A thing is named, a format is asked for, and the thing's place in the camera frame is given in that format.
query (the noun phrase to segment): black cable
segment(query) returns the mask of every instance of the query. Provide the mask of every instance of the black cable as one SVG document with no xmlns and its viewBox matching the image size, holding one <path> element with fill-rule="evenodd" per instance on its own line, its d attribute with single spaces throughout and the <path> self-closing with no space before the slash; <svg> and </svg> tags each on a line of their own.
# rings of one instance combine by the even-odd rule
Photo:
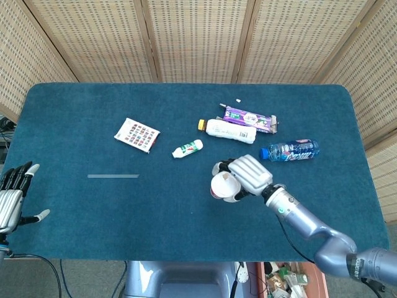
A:
<svg viewBox="0 0 397 298">
<path fill-rule="evenodd" d="M 73 298 L 69 292 L 68 286 L 66 285 L 66 278 L 65 278 L 65 274 L 63 273 L 63 267 L 62 267 L 62 259 L 60 259 L 60 268 L 61 268 L 63 286 L 65 287 L 66 293 L 68 293 L 69 298 Z"/>
<path fill-rule="evenodd" d="M 313 261 L 313 260 L 309 259 L 309 258 L 308 258 L 307 256 L 305 256 L 303 253 L 301 253 L 301 252 L 299 251 L 298 248 L 295 247 L 295 245 L 292 243 L 290 237 L 288 237 L 287 232 L 286 232 L 285 229 L 284 229 L 284 225 L 283 225 L 282 221 L 280 220 L 280 218 L 279 218 L 277 215 L 276 215 L 276 217 L 277 217 L 277 219 L 279 220 L 279 223 L 280 223 L 281 229 L 283 230 L 284 236 L 285 236 L 285 238 L 288 240 L 288 242 L 289 242 L 289 244 L 291 245 L 291 247 L 292 247 L 302 258 L 304 258 L 304 259 L 307 260 L 308 262 L 314 264 L 314 261 Z"/>
<path fill-rule="evenodd" d="M 363 284 L 365 284 L 366 286 L 368 286 L 368 287 L 375 293 L 375 295 L 376 295 L 378 298 L 382 298 L 382 296 L 379 294 L 379 292 L 378 292 L 371 284 L 369 284 L 365 278 L 362 278 L 362 279 L 361 279 L 361 282 L 362 282 Z"/>
<path fill-rule="evenodd" d="M 123 285 L 122 289 L 118 293 L 118 298 L 123 298 L 122 296 L 123 296 L 124 289 L 125 289 L 125 284 Z"/>
<path fill-rule="evenodd" d="M 252 293 L 251 277 L 250 277 L 250 274 L 252 274 L 253 276 L 255 276 L 256 278 L 258 278 L 260 281 L 263 282 L 263 284 L 265 285 L 265 289 L 264 289 L 262 292 L 260 292 L 260 293 L 258 293 L 258 294 L 253 294 L 253 293 Z M 249 277 L 249 293 L 250 293 L 252 296 L 259 296 L 259 295 L 261 295 L 261 294 L 267 292 L 267 282 L 266 282 L 266 281 L 263 281 L 263 279 L 261 279 L 258 275 L 255 275 L 254 273 L 249 272 L 249 271 L 248 271 L 248 277 Z"/>
<path fill-rule="evenodd" d="M 120 280 L 118 281 L 117 286 L 114 288 L 114 291 L 113 291 L 113 294 L 112 294 L 112 298 L 115 297 L 114 295 L 116 294 L 119 285 L 122 283 L 122 280 L 123 280 L 124 275 L 125 275 L 126 272 L 127 272 L 127 262 L 124 261 L 124 272 L 122 274 L 122 277 L 120 277 Z"/>
<path fill-rule="evenodd" d="M 58 284 L 58 297 L 62 298 L 62 288 L 61 288 L 61 281 L 60 281 L 60 276 L 58 275 L 58 271 L 55 269 L 54 265 L 48 261 L 46 258 L 42 257 L 42 256 L 38 256 L 38 255 L 30 255 L 27 253 L 19 253 L 17 255 L 13 255 L 12 257 L 13 259 L 19 259 L 19 258 L 36 258 L 36 259 L 40 259 L 43 260 L 44 262 L 46 262 L 48 265 L 51 266 L 52 271 L 55 274 L 56 277 L 56 282 Z"/>
<path fill-rule="evenodd" d="M 239 265 L 238 265 L 238 268 L 236 271 L 236 276 L 234 277 L 233 285 L 231 287 L 230 298 L 234 298 L 234 296 L 236 295 L 236 289 L 237 289 L 237 284 L 238 284 L 237 275 L 238 275 L 238 271 L 240 270 L 242 264 L 243 264 L 243 262 L 239 262 Z"/>
<path fill-rule="evenodd" d="M 6 148 L 7 148 L 7 152 L 8 152 L 8 149 L 9 149 L 8 140 L 6 140 L 6 137 L 4 136 L 4 134 L 3 134 L 2 131 L 0 131 L 0 133 L 1 133 L 1 136 L 2 136 L 2 138 L 4 139 L 4 141 L 5 141 L 5 143 L 6 143 Z"/>
<path fill-rule="evenodd" d="M 9 120 L 6 116 L 0 119 L 0 129 L 1 130 L 13 130 L 16 124 Z"/>
</svg>

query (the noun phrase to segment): paper cup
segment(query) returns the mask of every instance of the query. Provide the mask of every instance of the paper cup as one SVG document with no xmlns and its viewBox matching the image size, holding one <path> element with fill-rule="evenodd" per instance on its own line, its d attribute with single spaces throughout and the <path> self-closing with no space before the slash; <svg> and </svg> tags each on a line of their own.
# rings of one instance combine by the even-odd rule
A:
<svg viewBox="0 0 397 298">
<path fill-rule="evenodd" d="M 211 195 L 215 199 L 233 197 L 240 189 L 240 182 L 228 172 L 220 172 L 211 180 Z"/>
</svg>

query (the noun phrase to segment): floor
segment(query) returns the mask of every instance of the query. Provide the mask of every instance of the floor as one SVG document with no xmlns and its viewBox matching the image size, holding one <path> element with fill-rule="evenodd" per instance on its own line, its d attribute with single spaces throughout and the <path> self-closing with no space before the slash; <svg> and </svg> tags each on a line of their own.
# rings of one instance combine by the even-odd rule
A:
<svg viewBox="0 0 397 298">
<path fill-rule="evenodd" d="M 397 225 L 390 225 L 388 231 L 391 247 L 397 251 Z M 52 260 L 52 262 L 60 272 L 59 260 Z M 63 269 L 73 298 L 110 298 L 124 271 L 124 262 L 66 260 L 63 261 Z M 327 276 L 326 279 L 330 298 L 376 297 L 369 288 L 353 280 L 330 276 Z M 63 297 L 67 297 L 63 285 L 62 289 Z M 8 260 L 4 262 L 0 270 L 0 297 L 52 298 L 57 297 L 56 292 L 56 279 L 51 269 L 43 261 Z M 381 296 L 383 298 L 394 297 L 390 289 L 387 289 L 387 292 L 382 293 Z"/>
</svg>

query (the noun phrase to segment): blue table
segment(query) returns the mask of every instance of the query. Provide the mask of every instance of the blue table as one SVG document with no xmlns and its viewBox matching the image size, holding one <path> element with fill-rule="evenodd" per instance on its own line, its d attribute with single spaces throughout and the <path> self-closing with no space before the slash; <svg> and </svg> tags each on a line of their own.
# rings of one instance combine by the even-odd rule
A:
<svg viewBox="0 0 397 298">
<path fill-rule="evenodd" d="M 211 137 L 199 119 L 223 115 L 219 103 L 279 119 L 275 135 L 253 145 Z M 158 129 L 150 154 L 114 139 L 125 118 Z M 171 152 L 201 139 L 203 150 L 175 160 Z M 5 168 L 32 160 L 40 169 L 24 215 L 40 223 L 10 237 L 15 252 L 49 258 L 161 261 L 301 260 L 263 199 L 228 204 L 210 195 L 211 170 L 222 159 L 301 138 L 319 142 L 307 161 L 262 164 L 309 210 L 350 235 L 359 250 L 388 247 L 349 93 L 336 85 L 74 84 L 34 86 L 20 116 Z M 88 174 L 139 174 L 88 179 Z M 312 256 L 320 241 L 306 242 Z"/>
</svg>

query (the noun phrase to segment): candy bar wrapper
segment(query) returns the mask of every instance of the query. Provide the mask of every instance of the candy bar wrapper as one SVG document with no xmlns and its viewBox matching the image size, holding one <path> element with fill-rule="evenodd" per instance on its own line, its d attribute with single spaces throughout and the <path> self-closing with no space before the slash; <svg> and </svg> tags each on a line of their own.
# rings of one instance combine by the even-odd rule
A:
<svg viewBox="0 0 397 298">
<path fill-rule="evenodd" d="M 276 133 L 277 118 L 275 115 L 262 116 L 251 112 L 235 109 L 234 107 L 220 104 L 224 107 L 225 114 L 223 120 L 243 126 L 255 127 L 258 132 Z"/>
</svg>

